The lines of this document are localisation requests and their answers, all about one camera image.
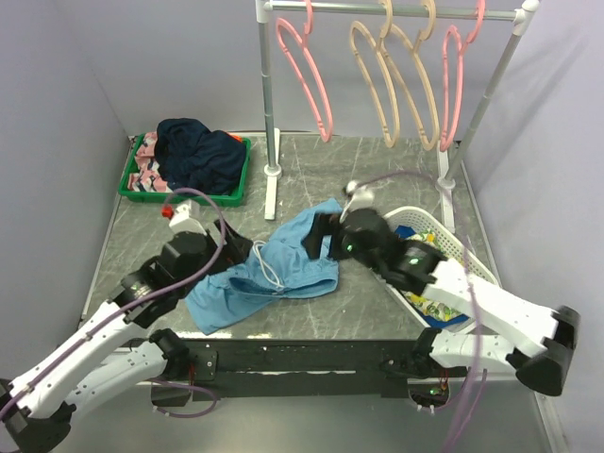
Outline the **light blue shorts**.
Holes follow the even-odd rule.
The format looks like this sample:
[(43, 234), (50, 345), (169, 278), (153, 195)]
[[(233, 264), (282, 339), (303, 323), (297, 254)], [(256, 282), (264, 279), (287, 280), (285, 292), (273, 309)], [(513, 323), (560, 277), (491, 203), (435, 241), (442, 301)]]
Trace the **light blue shorts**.
[(302, 245), (314, 215), (342, 208), (334, 198), (307, 208), (264, 242), (256, 240), (242, 264), (204, 277), (185, 297), (195, 325), (210, 335), (235, 325), (280, 299), (308, 299), (329, 294), (339, 283), (339, 264), (327, 257), (330, 238), (312, 260)]

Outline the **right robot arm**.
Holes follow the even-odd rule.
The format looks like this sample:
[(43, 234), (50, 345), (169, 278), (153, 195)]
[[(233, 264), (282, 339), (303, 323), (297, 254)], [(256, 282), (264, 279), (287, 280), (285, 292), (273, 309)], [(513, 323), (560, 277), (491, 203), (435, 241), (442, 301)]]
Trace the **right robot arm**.
[(301, 242), (310, 259), (320, 258), (324, 240), (329, 258), (356, 260), (400, 292), (440, 302), (492, 331), (470, 335), (427, 327), (389, 371), (413, 378), (459, 367), (512, 372), (532, 391), (562, 394), (578, 342), (577, 311), (533, 304), (466, 273), (437, 248), (401, 238), (374, 209), (316, 214)]

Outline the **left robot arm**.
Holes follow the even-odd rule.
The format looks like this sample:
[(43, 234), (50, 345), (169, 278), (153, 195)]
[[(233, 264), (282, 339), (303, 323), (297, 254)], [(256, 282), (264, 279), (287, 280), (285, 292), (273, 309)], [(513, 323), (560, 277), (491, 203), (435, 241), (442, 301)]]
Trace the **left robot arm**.
[(170, 328), (146, 331), (203, 277), (245, 261), (251, 240), (228, 223), (177, 230), (160, 253), (125, 276), (75, 334), (26, 373), (1, 382), (1, 422), (20, 452), (50, 452), (75, 420), (131, 386), (192, 369), (190, 349)]

